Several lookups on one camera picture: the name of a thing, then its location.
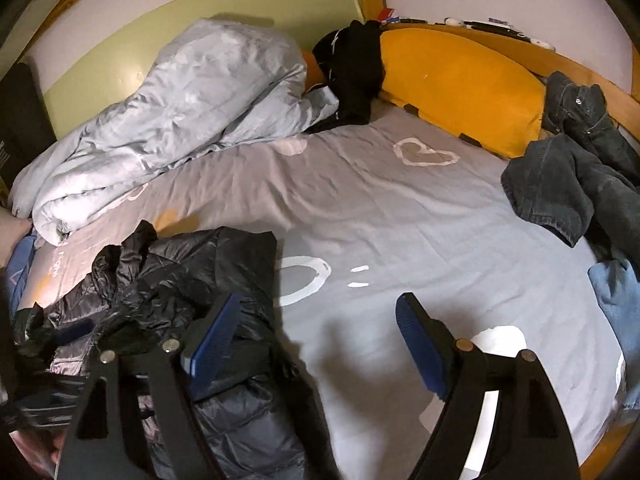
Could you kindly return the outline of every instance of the crumpled comforter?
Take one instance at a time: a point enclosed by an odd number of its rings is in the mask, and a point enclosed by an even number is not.
[[[15,179],[10,203],[60,245],[165,171],[237,144],[293,136],[334,114],[327,88],[302,96],[295,41],[203,19],[160,51],[140,88],[77,127]]]

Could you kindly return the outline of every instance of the red object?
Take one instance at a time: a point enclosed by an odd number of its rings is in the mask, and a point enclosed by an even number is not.
[[[394,12],[395,12],[395,9],[389,9],[388,7],[385,9],[382,9],[380,11],[380,14],[378,15],[378,21],[384,22],[385,20],[388,20],[394,15]]]

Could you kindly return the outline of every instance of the mattress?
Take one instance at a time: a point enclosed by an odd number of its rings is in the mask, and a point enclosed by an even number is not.
[[[22,306],[65,294],[141,219],[161,236],[271,230],[281,337],[318,389],[345,479],[405,478],[433,427],[437,404],[394,317],[406,291],[485,351],[536,352],[583,461],[614,407],[620,347],[587,277],[587,243],[569,248],[517,218],[505,165],[376,102],[366,126],[211,153],[133,190],[37,251]]]

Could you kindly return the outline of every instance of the yellow pillow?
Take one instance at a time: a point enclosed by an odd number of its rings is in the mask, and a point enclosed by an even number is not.
[[[383,99],[413,105],[421,118],[499,155],[521,156],[538,139],[545,87],[511,59],[423,28],[388,30],[380,47]]]

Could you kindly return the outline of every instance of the jeans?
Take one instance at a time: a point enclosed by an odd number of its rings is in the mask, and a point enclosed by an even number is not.
[[[600,86],[578,86],[553,72],[546,82],[542,127],[566,133],[605,166],[640,186],[640,157],[613,125]]]
[[[546,83],[543,128],[557,135],[511,160],[502,187],[523,220],[573,247],[587,229],[640,264],[640,157],[607,114],[598,85],[554,72]]]
[[[613,246],[640,265],[640,194],[566,134],[530,143],[501,180],[523,220],[544,226],[573,247],[595,219]]]

